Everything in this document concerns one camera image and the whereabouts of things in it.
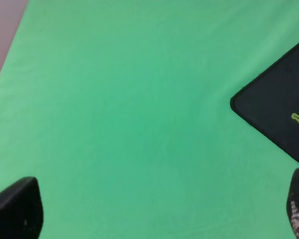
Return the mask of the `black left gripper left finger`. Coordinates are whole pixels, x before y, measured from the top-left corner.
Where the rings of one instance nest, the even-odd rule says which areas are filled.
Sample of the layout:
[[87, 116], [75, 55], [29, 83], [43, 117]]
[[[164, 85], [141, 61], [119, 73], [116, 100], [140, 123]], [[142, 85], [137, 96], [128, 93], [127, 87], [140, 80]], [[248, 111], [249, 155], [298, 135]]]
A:
[[0, 239], [37, 239], [43, 222], [43, 205], [35, 177], [23, 177], [0, 192]]

